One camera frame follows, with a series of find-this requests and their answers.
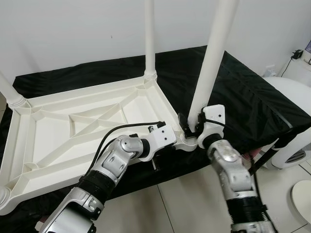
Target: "black tablecloth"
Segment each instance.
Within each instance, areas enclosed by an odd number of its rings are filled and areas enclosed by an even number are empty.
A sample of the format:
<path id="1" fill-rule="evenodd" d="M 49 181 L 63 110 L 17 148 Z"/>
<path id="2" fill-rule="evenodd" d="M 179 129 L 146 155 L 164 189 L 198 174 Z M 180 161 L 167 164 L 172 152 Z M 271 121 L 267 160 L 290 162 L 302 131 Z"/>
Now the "black tablecloth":
<path id="1" fill-rule="evenodd" d="M 158 84 L 177 113 L 188 115 L 206 47 L 163 52 L 156 55 Z M 142 76 L 144 56 L 99 61 L 75 67 L 19 76 L 15 89 L 33 98 L 77 88 Z M 264 79 L 230 54 L 224 54 L 209 105 L 225 106 L 227 139 L 240 153 L 260 148 L 278 138 L 301 133 L 311 126 L 310 117 Z M 0 124 L 2 159 L 12 111 L 6 109 Z M 112 197 L 161 183 L 209 165 L 205 152 L 167 151 L 151 162 L 128 168 Z M 50 214 L 70 188 L 63 188 L 21 203 L 0 218 L 4 232 L 27 232 L 44 215 Z"/>

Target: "white appliance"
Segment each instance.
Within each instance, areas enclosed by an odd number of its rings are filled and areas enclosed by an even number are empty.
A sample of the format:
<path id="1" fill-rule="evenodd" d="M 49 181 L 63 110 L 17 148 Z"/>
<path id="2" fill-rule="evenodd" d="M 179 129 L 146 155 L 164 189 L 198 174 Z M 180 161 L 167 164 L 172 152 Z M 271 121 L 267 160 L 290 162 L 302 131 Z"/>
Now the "white appliance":
<path id="1" fill-rule="evenodd" d="M 268 77 L 265 80 L 311 116 L 311 88 L 297 81 Z M 286 147 L 280 149 L 266 164 L 269 169 L 283 169 L 311 158 L 311 128 L 298 134 Z M 266 152 L 274 143 L 263 147 Z"/>

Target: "power outlet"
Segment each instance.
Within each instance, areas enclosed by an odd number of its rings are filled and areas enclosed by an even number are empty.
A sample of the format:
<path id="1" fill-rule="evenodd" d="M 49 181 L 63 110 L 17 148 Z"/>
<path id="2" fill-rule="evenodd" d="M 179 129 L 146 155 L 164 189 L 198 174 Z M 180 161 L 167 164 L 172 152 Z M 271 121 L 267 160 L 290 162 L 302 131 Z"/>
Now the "power outlet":
<path id="1" fill-rule="evenodd" d="M 265 71 L 262 74 L 262 77 L 274 77 L 276 76 L 276 65 L 266 66 Z"/>

